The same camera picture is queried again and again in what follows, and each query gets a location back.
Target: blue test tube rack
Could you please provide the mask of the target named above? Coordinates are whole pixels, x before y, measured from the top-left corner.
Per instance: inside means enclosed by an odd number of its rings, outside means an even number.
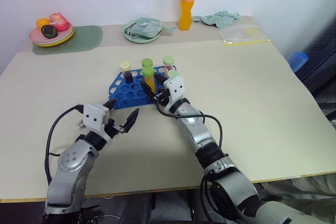
[[[156,73],[164,76],[164,66],[154,67]],[[127,84],[122,76],[122,72],[118,74],[109,88],[109,100],[117,99],[114,109],[124,109],[135,106],[142,106],[153,104],[153,101],[143,91],[140,80],[144,81],[141,69],[131,70],[133,75],[133,82]],[[162,85],[155,81],[156,91]]]

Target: test tube cap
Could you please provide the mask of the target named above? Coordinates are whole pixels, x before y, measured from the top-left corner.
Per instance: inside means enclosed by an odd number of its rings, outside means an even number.
[[[174,58],[173,58],[173,56],[165,56],[163,58],[163,63],[165,65],[172,65],[172,64],[174,64]]]
[[[142,60],[141,65],[143,67],[152,67],[153,66],[153,61],[150,58],[145,58]]]
[[[144,76],[153,76],[155,73],[155,69],[152,67],[144,67],[142,69],[142,73]]]
[[[179,72],[177,72],[176,70],[169,70],[167,73],[167,77],[168,78],[172,78],[172,77],[176,77],[179,76]]]
[[[130,71],[131,64],[128,61],[122,61],[119,64],[119,68],[121,69],[121,71]]]

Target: stack of plates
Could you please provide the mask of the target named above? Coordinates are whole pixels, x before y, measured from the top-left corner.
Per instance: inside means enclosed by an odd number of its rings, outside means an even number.
[[[32,41],[33,45],[39,47],[53,47],[59,44],[64,43],[69,40],[75,33],[75,27],[69,23],[69,28],[65,31],[57,32],[57,36],[53,39],[48,39],[43,36],[41,31],[38,28],[32,30],[29,34],[29,38]]]

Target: beige table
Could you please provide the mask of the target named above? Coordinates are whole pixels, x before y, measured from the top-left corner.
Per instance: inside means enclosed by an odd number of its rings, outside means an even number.
[[[86,52],[38,56],[27,44],[1,75],[1,202],[46,197],[45,145],[60,113],[106,101],[121,60],[136,69],[143,58],[159,66],[166,55],[174,56],[192,105],[221,121],[223,151],[253,182],[336,171],[334,128],[271,42],[225,46],[213,27],[201,24],[147,45],[125,40],[121,26],[103,30],[101,46]],[[112,116],[121,124],[133,109]],[[72,144],[80,118],[72,112],[57,125],[50,151]],[[217,125],[205,124],[218,139]],[[56,161],[51,158],[52,174]],[[202,175],[176,121],[146,105],[133,129],[101,152],[86,194],[194,187]]]

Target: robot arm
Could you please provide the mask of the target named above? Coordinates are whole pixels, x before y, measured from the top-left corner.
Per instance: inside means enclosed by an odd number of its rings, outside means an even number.
[[[43,224],[78,223],[84,200],[87,177],[99,151],[111,144],[118,133],[127,133],[135,123],[139,109],[133,111],[123,126],[118,126],[109,118],[115,100],[104,105],[83,106],[83,125],[90,131],[80,135],[75,143],[59,156],[57,172],[51,180]]]
[[[161,114],[177,118],[204,168],[205,186],[207,182],[212,183],[210,192],[217,206],[217,213],[229,220],[240,220],[250,224],[323,223],[279,202],[260,200],[253,183],[238,169],[228,154],[224,154],[218,147],[203,124],[200,111],[184,98],[184,79],[167,79],[159,74],[154,76],[163,85],[160,93],[153,94],[144,82],[141,83],[142,88],[154,99]],[[164,107],[164,111],[159,108],[159,104]]]

